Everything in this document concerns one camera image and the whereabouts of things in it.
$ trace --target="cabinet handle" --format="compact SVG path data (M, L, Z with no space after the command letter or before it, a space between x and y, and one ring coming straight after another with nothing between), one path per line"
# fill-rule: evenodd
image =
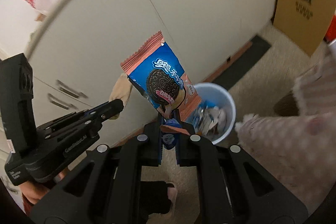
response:
M78 109L78 107L76 107L75 105L63 102L63 101L59 100L58 98L56 98L55 96L51 95L50 93L47 94L47 97L48 97L49 102L51 102L52 104L57 105L57 106L59 106L63 109L66 109L66 110L69 110L70 108Z
M76 99L78 99L80 97L88 98L84 93L77 92L77 91L73 90L72 88L70 88L69 86L67 86L63 82L61 82L60 80L56 80L56 85L59 85L58 90L70 95L71 97L74 97Z

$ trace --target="hand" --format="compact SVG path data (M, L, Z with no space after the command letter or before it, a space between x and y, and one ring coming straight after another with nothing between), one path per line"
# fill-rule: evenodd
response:
M69 169L65 168L62 172L58 174L59 178L62 180ZM45 187L44 185L37 183L35 181L26 181L19 185L22 194L28 199L31 204L36 204L41 198L47 194L50 189Z

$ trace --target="white sticker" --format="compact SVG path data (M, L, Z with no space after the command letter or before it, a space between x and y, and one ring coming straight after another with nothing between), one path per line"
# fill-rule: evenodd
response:
M7 140L7 144L8 144L8 147L10 149L10 152L14 154L15 153L15 148L13 146L12 140Z

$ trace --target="oreo cookie package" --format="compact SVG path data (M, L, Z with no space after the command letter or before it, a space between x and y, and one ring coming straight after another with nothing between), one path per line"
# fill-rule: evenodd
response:
M121 63L132 84L165 118L179 108L184 121L201 103L194 86L161 32Z

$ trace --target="floor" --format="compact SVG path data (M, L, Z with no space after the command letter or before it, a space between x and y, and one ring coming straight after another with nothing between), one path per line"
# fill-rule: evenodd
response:
M248 113L274 116L273 105L293 86L294 79L315 64L321 55L319 48L309 58L288 37L269 23L259 33L271 48L230 90L236 103L237 121ZM219 145L227 147L237 143L235 132ZM148 224L193 224L199 214L196 169L176 165L175 150L164 150L162 165L158 168L143 167L142 180L165 180L177 185L178 197L175 216L163 220L153 216Z

